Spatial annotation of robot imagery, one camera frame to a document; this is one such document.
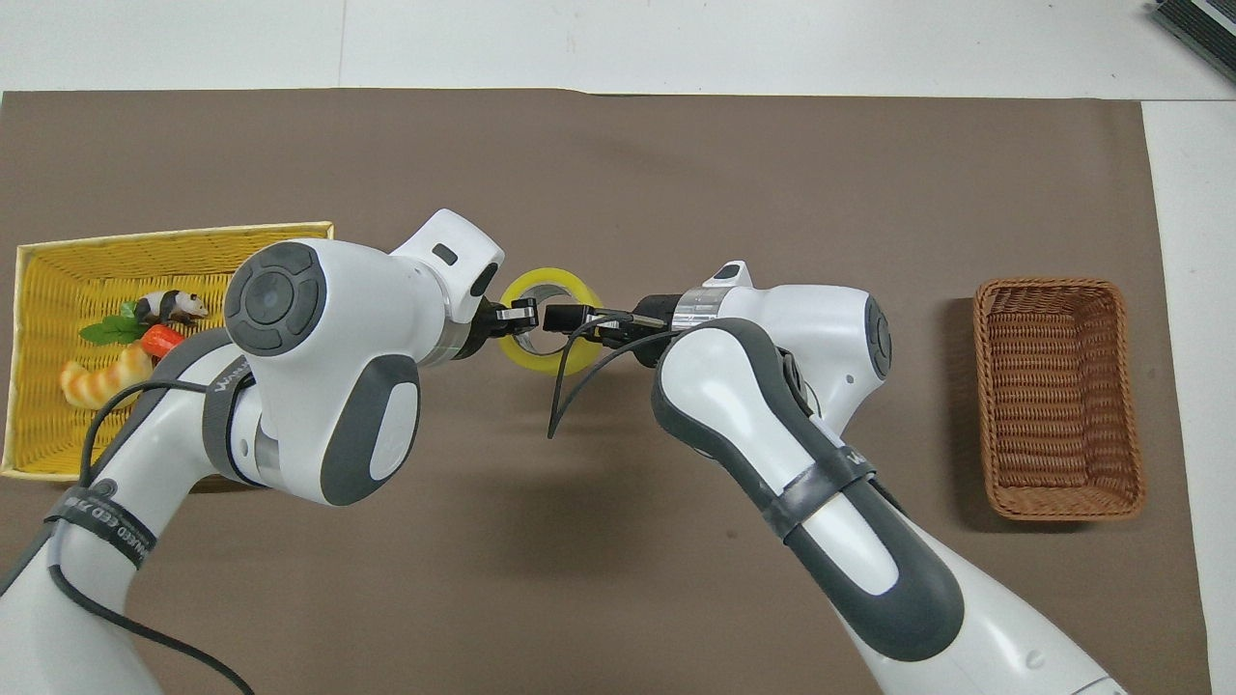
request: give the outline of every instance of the yellow ring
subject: yellow ring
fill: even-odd
[[[510,305],[515,299],[522,299],[529,297],[528,292],[535,287],[557,288],[561,292],[555,294],[570,294],[576,302],[581,304],[587,304],[590,307],[601,307],[601,298],[597,293],[592,291],[591,287],[583,284],[583,281],[569,271],[562,268],[536,268],[525,272],[524,275],[515,278],[510,283],[510,287],[502,293],[501,302],[507,307]],[[510,335],[506,335],[498,340],[498,345],[502,351],[506,352],[510,361],[541,373],[557,373],[557,365],[561,361],[561,355],[534,355],[515,343],[515,339]],[[571,354],[566,357],[566,370],[562,372],[565,375],[572,375],[583,367],[591,365],[596,361],[597,356],[601,355],[601,345],[597,343],[591,343],[587,340],[576,340],[571,345]]]

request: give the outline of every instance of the toy panda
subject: toy panda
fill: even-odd
[[[167,292],[151,292],[137,301],[133,314],[137,320],[148,324],[169,324],[172,322],[184,325],[194,325],[194,319],[205,317],[206,305],[197,294],[168,289]]]

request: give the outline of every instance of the brown paper mat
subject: brown paper mat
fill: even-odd
[[[760,287],[865,288],[896,361],[847,439],[916,521],[1133,693],[1209,691],[1136,103],[10,93],[0,181],[5,287],[23,242],[329,219],[340,239],[392,249],[447,207],[506,247],[497,289],[560,266],[629,308],[730,258]],[[1014,275],[1125,292],[1149,485],[1138,519],[1025,526],[988,507],[968,298]],[[393,482],[349,510],[194,496],[131,615],[266,695],[878,691],[738,486],[656,427],[634,361],[602,375],[554,441],[550,380],[497,346],[423,378],[420,437]],[[5,564],[56,496],[0,482]],[[141,649],[172,693],[215,678]]]

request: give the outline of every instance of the red object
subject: red object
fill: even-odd
[[[180,343],[184,343],[184,336],[162,324],[150,326],[142,335],[142,350],[161,360]]]

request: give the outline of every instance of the white table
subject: white table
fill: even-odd
[[[1148,2],[0,0],[0,90],[556,87],[1143,101],[1217,695],[1236,695],[1236,85]]]

